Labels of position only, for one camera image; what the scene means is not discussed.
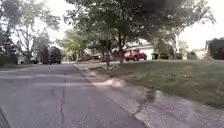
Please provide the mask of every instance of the car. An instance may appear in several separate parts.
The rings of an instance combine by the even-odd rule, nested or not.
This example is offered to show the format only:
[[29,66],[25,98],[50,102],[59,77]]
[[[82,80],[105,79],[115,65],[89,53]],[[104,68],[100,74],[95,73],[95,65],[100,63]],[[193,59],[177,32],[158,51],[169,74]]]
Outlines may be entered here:
[[129,60],[138,61],[140,59],[147,60],[147,55],[145,53],[143,53],[143,52],[140,52],[139,49],[128,50],[124,54],[124,59],[126,61],[129,61]]

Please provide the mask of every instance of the tree canopy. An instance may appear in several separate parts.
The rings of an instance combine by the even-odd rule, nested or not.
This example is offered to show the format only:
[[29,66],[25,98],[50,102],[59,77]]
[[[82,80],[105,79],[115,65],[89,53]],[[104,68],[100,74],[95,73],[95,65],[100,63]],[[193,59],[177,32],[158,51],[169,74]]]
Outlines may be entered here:
[[137,37],[174,40],[184,28],[196,22],[215,22],[205,0],[66,0],[76,5],[65,20],[78,30],[109,31],[121,52]]

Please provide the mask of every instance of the asphalt road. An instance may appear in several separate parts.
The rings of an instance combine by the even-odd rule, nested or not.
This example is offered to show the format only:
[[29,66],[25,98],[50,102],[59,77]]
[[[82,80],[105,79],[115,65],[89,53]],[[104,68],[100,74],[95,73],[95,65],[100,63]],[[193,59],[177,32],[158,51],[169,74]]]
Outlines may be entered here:
[[11,128],[145,127],[72,64],[0,73],[0,106]]

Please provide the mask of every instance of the branch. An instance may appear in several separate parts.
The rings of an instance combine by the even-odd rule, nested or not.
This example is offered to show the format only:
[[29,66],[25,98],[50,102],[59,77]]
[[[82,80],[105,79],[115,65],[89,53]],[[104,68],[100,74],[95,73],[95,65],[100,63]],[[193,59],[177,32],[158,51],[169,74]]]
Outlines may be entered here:
[[22,42],[22,39],[21,39],[21,37],[20,37],[20,34],[19,34],[19,30],[17,30],[17,29],[15,29],[16,30],[16,32],[17,32],[17,36],[19,37],[19,42],[21,42],[20,44],[23,46],[23,47],[25,47],[26,49],[27,49],[27,47],[23,44],[23,42]]

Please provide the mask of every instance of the shrub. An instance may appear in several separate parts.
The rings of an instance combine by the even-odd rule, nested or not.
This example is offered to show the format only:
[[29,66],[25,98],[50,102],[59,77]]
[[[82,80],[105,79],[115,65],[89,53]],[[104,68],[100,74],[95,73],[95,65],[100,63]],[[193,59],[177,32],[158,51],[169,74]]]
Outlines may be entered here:
[[169,55],[167,53],[162,52],[159,55],[160,55],[160,59],[164,59],[164,60],[168,60],[169,59]]
[[187,59],[188,60],[197,60],[198,57],[197,57],[196,53],[192,51],[192,52],[187,54]]
[[152,53],[152,59],[153,60],[159,59],[159,54],[158,53]]
[[175,53],[175,59],[183,60],[183,54],[182,53]]

